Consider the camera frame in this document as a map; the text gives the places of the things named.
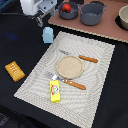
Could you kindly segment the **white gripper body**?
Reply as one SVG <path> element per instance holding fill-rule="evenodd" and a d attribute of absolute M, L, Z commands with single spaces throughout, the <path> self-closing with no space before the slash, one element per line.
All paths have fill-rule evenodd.
<path fill-rule="evenodd" d="M 57 0 L 20 0 L 25 15 L 34 16 L 39 10 L 49 13 L 57 4 Z"/>

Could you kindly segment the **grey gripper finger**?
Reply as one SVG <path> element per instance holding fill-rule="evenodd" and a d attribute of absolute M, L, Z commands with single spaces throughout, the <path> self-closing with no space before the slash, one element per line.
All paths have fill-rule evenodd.
<path fill-rule="evenodd" d="M 43 27 L 43 21 L 41 17 L 36 17 L 36 21 L 39 27 Z"/>

